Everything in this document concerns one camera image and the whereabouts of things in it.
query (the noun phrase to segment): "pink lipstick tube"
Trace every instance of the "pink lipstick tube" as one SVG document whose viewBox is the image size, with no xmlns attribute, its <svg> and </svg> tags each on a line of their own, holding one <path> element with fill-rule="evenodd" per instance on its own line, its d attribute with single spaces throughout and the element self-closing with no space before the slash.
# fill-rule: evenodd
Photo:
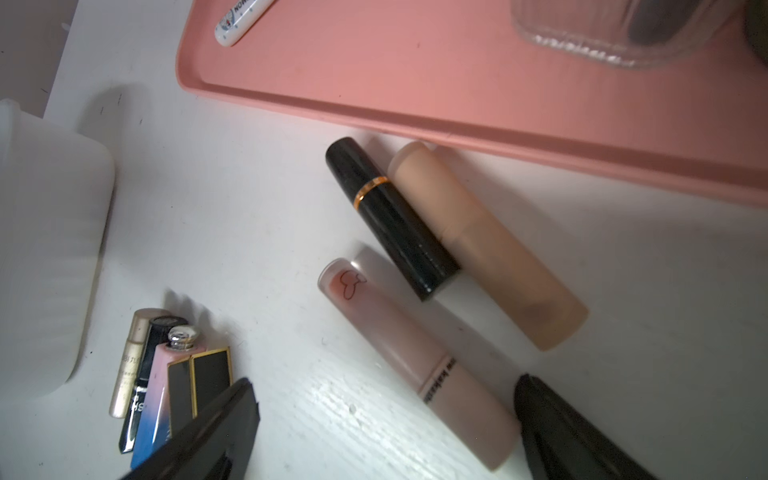
<svg viewBox="0 0 768 480">
<path fill-rule="evenodd" d="M 520 436 L 517 419 L 444 346 L 347 260 L 331 262 L 317 284 L 488 469 L 504 463 Z"/>
</svg>

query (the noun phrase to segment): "lipstick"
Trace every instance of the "lipstick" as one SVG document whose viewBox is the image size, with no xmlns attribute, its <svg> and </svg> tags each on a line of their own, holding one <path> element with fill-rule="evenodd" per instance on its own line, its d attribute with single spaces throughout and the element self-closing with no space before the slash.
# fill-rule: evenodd
<svg viewBox="0 0 768 480">
<path fill-rule="evenodd" d="M 448 252 L 541 350 L 587 319 L 583 303 L 424 144 L 397 153 L 389 177 Z"/>
<path fill-rule="evenodd" d="M 504 463 L 520 436 L 517 419 L 443 345 L 347 260 L 331 262 L 317 285 L 483 465 Z"/>
<path fill-rule="evenodd" d="M 421 301 L 458 272 L 456 260 L 357 142 L 333 143 L 326 163 Z"/>
</svg>

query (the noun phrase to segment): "pink tray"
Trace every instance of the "pink tray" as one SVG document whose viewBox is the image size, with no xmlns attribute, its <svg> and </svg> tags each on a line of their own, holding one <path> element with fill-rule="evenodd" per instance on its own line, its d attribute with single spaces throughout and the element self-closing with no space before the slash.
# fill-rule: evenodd
<svg viewBox="0 0 768 480">
<path fill-rule="evenodd" d="M 530 45 L 509 0 L 277 0 L 239 43 L 195 0 L 186 90 L 438 144 L 768 206 L 768 68 L 739 19 L 669 66 Z"/>
</svg>

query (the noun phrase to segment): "beige lipstick tube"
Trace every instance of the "beige lipstick tube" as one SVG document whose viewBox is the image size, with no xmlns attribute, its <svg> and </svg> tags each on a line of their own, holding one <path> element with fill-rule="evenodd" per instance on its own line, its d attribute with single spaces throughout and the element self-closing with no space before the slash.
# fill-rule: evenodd
<svg viewBox="0 0 768 480">
<path fill-rule="evenodd" d="M 149 322 L 165 315 L 170 315 L 170 312 L 159 308 L 143 308 L 134 312 L 131 330 L 128 331 L 128 338 L 125 340 L 118 378 L 114 383 L 112 401 L 109 404 L 109 414 L 116 419 L 124 418 L 131 404 L 134 382 L 149 333 Z"/>
<path fill-rule="evenodd" d="M 389 179 L 413 210 L 541 350 L 571 336 L 588 310 L 424 144 L 413 142 L 389 165 Z"/>
<path fill-rule="evenodd" d="M 349 261 L 334 260 L 320 290 L 422 401 L 490 470 L 509 457 L 520 425 L 418 323 L 407 317 Z"/>
</svg>

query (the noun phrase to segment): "white table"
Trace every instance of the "white table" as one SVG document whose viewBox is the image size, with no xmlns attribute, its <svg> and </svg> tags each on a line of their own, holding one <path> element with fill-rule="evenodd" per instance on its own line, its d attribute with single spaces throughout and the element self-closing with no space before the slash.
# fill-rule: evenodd
<svg viewBox="0 0 768 480">
<path fill-rule="evenodd" d="M 381 252 L 326 147 L 352 135 L 382 161 L 407 140 L 182 91 L 189 7 L 80 0 L 45 116 L 110 148 L 116 196 L 84 355 L 56 392 L 0 410 L 0 476 L 128 470 L 114 377 L 131 313 L 167 306 L 254 384 L 249 478 L 530 478 L 522 449 L 486 472 L 316 288 L 359 243 Z M 768 211 L 442 152 L 590 319 L 540 353 L 466 278 L 418 305 L 383 264 L 389 292 L 510 407 L 533 372 L 660 478 L 764 478 Z"/>
</svg>

